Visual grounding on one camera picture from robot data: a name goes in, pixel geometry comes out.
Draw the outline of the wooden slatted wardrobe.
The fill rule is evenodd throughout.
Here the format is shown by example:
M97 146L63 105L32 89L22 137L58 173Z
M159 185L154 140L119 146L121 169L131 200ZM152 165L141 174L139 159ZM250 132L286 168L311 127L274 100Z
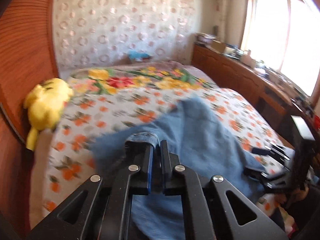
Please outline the wooden slatted wardrobe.
M58 76L52 38L53 0L1 0L1 215L20 237L30 230L34 154L26 95Z

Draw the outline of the stack of books papers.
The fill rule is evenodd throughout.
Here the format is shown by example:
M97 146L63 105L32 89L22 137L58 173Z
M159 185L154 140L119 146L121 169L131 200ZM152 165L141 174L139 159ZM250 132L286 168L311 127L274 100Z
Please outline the stack of books papers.
M205 33L196 33L196 41L203 44L211 44L217 39L215 35L205 34Z

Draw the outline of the circle pattern sheer curtain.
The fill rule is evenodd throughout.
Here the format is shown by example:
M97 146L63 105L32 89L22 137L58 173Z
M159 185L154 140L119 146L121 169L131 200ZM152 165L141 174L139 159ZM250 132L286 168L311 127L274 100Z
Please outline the circle pattern sheer curtain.
M187 62L195 14L194 0L54 0L57 66L118 65L132 52Z

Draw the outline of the orange print bed sheet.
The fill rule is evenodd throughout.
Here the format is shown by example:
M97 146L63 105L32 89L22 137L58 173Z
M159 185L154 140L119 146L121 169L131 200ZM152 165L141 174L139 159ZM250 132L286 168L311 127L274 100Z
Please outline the orange print bed sheet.
M280 144L277 133L238 92L227 88L134 88L115 95L73 98L50 143L42 194L42 214L48 215L94 173L88 144L104 133L151 122L183 99L198 96L240 142L242 148Z

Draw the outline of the floral pink blanket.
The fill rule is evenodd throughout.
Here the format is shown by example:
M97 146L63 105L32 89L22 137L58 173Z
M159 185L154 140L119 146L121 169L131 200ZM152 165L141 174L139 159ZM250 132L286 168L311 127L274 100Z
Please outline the floral pink blanket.
M114 95L131 88L198 90L217 87L201 70L175 61L81 69L72 73L67 82L76 95Z

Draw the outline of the box with teal cloth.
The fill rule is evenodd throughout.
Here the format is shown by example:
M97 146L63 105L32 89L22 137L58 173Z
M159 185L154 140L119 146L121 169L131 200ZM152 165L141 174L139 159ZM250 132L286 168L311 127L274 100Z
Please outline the box with teal cloth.
M144 62L144 61L149 61L150 59L152 59L152 56L150 56L147 53L140 53L134 50L129 50L128 51L128 58L130 59L130 61L135 61L135 62Z

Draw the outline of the cardboard box on cabinet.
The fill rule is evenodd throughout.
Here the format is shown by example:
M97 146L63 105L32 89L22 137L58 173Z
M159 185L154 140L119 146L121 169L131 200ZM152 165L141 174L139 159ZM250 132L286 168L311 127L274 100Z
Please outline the cardboard box on cabinet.
M217 51L218 53L224 53L226 44L217 40L212 40L210 48Z

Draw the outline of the window with wooden frame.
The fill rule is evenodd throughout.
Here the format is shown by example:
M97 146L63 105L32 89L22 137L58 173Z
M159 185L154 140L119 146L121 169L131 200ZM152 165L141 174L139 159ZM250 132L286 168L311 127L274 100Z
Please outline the window with wooden frame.
M306 96L319 87L319 10L303 0L247 0L241 48Z

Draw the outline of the beige window curtain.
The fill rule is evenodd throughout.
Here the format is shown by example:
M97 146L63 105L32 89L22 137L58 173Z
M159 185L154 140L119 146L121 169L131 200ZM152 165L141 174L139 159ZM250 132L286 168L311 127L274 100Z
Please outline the beige window curtain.
M224 42L226 39L226 25L229 2L230 0L216 0L216 11L219 15L218 34L220 41L222 42Z

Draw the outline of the yellow Pikachu plush toy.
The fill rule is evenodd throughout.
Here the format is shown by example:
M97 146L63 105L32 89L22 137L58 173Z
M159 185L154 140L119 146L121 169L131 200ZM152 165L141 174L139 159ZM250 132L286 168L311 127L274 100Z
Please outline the yellow Pikachu plush toy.
M73 94L67 82L59 78L44 81L28 93L23 104L28 111L30 124L25 143L27 149L35 150L37 137L42 130L55 128Z

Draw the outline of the long wooden sideboard cabinet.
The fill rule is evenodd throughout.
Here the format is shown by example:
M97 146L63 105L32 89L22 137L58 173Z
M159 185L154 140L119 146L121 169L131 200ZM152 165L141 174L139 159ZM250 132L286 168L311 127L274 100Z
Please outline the long wooden sideboard cabinet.
M294 115L305 120L315 140L319 142L319 134L310 115L311 108L303 107L300 101L289 97L249 67L196 42L191 64L205 72L219 87L230 88L241 94L287 141L292 139L291 116Z

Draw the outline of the blue denim jeans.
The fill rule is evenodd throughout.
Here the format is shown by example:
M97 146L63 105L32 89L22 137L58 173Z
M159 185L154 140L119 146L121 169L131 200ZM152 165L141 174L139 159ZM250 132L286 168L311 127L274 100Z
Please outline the blue denim jeans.
M96 137L89 145L97 171L114 176L135 146L154 147L166 141L170 153L182 165L210 178L221 175L249 200L256 202L263 187L244 175L245 166L264 167L241 148L237 138L220 122L200 98L180 101L171 111L150 123ZM149 239L184 239L183 211L178 196L135 196L132 220Z

